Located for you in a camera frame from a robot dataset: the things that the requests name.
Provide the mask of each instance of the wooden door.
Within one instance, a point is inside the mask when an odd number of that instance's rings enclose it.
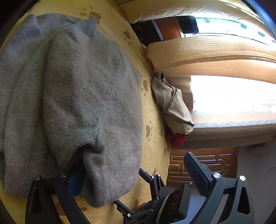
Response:
[[[212,172],[218,172],[224,177],[236,178],[238,164],[237,148],[198,149],[198,150],[172,150],[166,186],[179,187],[183,183],[192,182],[189,173],[183,165],[184,155],[192,152],[195,157]]]

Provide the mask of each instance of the silver bolt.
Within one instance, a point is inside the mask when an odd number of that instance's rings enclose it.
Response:
[[[38,181],[39,179],[40,179],[40,176],[35,176],[35,177],[34,177],[34,180],[35,180],[35,181]]]
[[[221,177],[221,175],[220,175],[219,173],[214,173],[213,176],[214,176],[215,178],[220,178],[220,177]]]
[[[245,176],[243,176],[243,175],[240,176],[240,180],[241,180],[241,181],[245,181],[245,180],[246,180]]]
[[[59,177],[60,177],[60,178],[66,177],[66,173],[60,173],[60,174],[59,174]]]

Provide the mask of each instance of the red cloth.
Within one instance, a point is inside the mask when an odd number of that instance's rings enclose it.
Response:
[[[169,126],[166,125],[166,129],[165,129],[166,142],[172,144],[174,148],[177,148],[183,145],[186,136],[187,135],[185,134],[173,133],[172,130],[169,128]]]

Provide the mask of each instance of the door panel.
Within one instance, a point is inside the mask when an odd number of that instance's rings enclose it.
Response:
[[[183,183],[192,182],[189,173],[183,165],[184,155],[189,150],[172,150],[166,186],[179,187]],[[219,172],[224,177],[236,178],[238,164],[237,148],[198,149],[192,150],[195,157],[212,172]]]

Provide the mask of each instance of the clothing pile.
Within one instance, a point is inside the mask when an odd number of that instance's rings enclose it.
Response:
[[[183,101],[180,89],[173,87],[163,72],[157,72],[151,83],[161,115],[166,122],[166,142],[177,148],[184,144],[185,138],[195,125]]]
[[[140,74],[95,20],[29,15],[0,55],[0,105],[8,195],[27,197],[34,176],[56,177],[81,160],[82,194],[94,207],[136,184]]]

